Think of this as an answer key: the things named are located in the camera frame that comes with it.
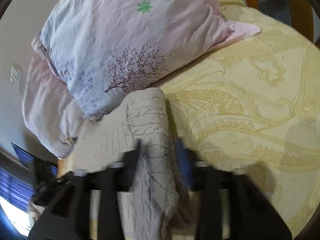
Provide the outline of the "beige cable knit sweater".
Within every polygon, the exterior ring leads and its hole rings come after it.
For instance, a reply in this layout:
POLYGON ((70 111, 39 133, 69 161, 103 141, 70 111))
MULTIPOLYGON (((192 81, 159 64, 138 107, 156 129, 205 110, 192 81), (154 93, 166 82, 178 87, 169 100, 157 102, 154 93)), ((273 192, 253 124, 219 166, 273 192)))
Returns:
POLYGON ((130 93, 100 121, 86 120, 69 156, 73 170, 96 172, 142 145, 135 182, 118 195, 127 239, 173 239, 193 223, 175 157, 165 96, 159 88, 130 93))

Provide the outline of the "blue window curtain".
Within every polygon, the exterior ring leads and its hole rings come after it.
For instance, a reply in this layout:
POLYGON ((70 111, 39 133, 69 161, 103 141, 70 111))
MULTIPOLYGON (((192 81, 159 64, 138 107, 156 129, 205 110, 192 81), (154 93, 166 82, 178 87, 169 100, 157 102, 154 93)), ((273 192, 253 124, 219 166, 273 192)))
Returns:
POLYGON ((34 194, 34 188, 28 178, 12 174, 1 167, 1 197, 10 204, 28 212, 29 202, 34 194))

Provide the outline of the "pink pillow behind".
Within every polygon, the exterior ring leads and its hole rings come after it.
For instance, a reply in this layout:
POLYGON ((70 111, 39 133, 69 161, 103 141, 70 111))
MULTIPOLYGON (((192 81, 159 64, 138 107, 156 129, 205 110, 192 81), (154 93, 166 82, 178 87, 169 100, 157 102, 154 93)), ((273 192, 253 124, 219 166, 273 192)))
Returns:
POLYGON ((36 54, 28 70, 22 114, 25 126, 59 159, 71 153, 85 119, 66 84, 36 54))

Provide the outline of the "yellow patterned bedspread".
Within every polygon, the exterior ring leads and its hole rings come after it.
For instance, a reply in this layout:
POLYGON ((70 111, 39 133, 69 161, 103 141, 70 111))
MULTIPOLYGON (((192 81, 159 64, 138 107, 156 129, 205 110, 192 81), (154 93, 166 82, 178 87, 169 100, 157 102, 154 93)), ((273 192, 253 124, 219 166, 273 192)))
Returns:
POLYGON ((172 133, 216 168, 246 172, 296 237, 319 206, 319 49, 242 0, 220 5, 227 19, 261 32, 156 87, 172 133))

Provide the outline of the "floral pillow pale blue pink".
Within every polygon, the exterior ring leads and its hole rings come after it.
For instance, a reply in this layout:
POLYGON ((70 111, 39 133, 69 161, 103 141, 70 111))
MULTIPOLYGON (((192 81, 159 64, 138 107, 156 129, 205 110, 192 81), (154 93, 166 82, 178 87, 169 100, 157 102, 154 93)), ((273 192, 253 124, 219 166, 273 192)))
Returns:
POLYGON ((260 32, 219 0, 59 0, 32 47, 87 117, 203 54, 260 32))

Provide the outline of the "wooden bed frame edge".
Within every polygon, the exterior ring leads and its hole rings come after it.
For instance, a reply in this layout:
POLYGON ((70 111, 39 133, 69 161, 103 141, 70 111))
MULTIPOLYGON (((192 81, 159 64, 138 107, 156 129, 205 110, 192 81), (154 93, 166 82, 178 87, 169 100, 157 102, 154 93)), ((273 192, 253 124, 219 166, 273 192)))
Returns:
POLYGON ((57 178, 62 177, 68 172, 68 159, 58 159, 57 160, 57 178))

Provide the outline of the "wall mounted television screen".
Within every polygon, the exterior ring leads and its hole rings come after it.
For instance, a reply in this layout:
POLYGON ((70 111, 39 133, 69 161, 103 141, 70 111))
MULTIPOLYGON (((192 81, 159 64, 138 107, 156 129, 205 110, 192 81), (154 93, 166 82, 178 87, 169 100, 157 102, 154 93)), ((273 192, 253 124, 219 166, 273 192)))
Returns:
POLYGON ((29 165, 33 162, 33 161, 38 161, 41 164, 44 164, 46 166, 49 167, 50 172, 52 172, 52 174, 54 176, 57 176, 57 164, 53 163, 51 161, 48 160, 42 160, 30 153, 28 153, 27 151, 25 151, 24 149, 20 148, 19 146, 17 146, 16 144, 14 144, 13 142, 11 142, 12 148, 14 149, 16 155, 18 156, 19 161, 21 162, 21 164, 24 167, 29 167, 29 165))

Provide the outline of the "white wall switch plate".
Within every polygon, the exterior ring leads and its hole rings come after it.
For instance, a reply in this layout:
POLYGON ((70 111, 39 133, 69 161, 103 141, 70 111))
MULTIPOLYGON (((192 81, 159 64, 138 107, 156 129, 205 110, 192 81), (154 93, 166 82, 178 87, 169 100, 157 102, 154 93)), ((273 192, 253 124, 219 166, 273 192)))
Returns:
POLYGON ((20 94, 21 71, 14 64, 11 65, 10 82, 12 87, 14 87, 17 93, 20 94))

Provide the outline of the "wooden door frame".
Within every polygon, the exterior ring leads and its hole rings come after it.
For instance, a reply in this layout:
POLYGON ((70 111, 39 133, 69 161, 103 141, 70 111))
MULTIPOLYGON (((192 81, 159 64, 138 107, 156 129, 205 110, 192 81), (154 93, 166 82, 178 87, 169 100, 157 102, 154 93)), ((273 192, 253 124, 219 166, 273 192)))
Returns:
POLYGON ((319 19, 308 0, 245 0, 249 7, 258 9, 298 31, 309 41, 319 38, 319 19))

